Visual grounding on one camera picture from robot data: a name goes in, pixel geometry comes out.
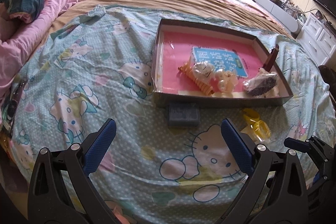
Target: plastic bag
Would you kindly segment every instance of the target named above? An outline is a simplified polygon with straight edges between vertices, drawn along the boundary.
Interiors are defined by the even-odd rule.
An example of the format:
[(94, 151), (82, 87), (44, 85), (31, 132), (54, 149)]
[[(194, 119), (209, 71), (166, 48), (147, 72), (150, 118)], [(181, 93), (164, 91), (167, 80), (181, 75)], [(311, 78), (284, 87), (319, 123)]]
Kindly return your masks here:
[(278, 85), (278, 74), (270, 72), (268, 74), (257, 75), (256, 77), (243, 82), (243, 90), (247, 95), (260, 96), (270, 91)]
[(195, 78), (205, 84), (209, 84), (211, 79), (213, 78), (213, 73), (215, 70), (215, 66), (209, 62), (196, 62), (192, 66), (193, 75)]
[(241, 132), (248, 134), (255, 143), (268, 143), (271, 131), (266, 122), (260, 119), (258, 112), (251, 108), (243, 109), (243, 118), (247, 123)]
[(224, 71), (219, 69), (215, 72), (215, 78), (218, 80), (218, 89), (221, 92), (233, 92), (238, 84), (236, 71)]

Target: drawer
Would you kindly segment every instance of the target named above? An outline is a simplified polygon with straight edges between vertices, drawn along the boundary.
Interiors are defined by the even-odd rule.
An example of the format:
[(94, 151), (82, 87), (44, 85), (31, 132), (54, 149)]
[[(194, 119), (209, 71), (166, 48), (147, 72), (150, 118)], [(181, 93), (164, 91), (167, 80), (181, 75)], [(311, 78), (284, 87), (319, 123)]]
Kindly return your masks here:
[(326, 30), (323, 30), (320, 34), (320, 37), (317, 40), (317, 44), (322, 47), (330, 57), (336, 50), (336, 41), (334, 37), (326, 32)]
[(317, 65), (324, 65), (327, 62), (329, 59), (328, 55), (316, 44), (315, 40), (306, 31), (301, 31), (297, 39), (309, 52), (308, 55), (313, 58)]
[(323, 27), (319, 24), (318, 20), (313, 16), (308, 17), (307, 22), (304, 25), (305, 29), (317, 40), (323, 30)]

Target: yellow plastic item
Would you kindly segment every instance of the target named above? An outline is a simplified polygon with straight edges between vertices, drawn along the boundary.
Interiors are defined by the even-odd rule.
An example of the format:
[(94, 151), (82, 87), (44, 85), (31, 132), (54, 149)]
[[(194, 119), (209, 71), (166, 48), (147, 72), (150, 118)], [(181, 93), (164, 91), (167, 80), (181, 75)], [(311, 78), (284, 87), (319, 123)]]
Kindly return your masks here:
[(247, 122), (248, 127), (250, 127), (255, 136), (251, 136), (254, 141), (268, 141), (271, 136), (271, 131), (268, 125), (260, 120), (260, 115), (258, 112), (251, 108), (243, 109), (243, 117)]

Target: yellow spiral toy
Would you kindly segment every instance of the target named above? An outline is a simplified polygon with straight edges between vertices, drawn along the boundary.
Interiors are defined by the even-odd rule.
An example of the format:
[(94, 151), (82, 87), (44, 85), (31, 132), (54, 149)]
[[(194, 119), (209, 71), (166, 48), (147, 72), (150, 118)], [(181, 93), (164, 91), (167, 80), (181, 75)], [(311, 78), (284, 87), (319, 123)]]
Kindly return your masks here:
[(199, 89), (207, 96), (214, 94), (212, 86), (203, 83), (202, 81), (195, 78), (193, 74), (193, 69), (190, 66), (190, 63), (184, 63), (183, 66), (178, 67), (178, 70), (188, 76), (198, 87)]

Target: tv stand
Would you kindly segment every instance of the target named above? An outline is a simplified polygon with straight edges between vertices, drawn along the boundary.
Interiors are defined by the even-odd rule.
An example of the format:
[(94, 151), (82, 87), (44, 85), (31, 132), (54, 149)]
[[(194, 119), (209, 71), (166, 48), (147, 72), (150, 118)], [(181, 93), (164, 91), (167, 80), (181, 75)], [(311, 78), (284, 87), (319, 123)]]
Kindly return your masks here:
[(336, 35), (313, 14), (309, 14), (296, 40), (318, 66), (336, 70)]

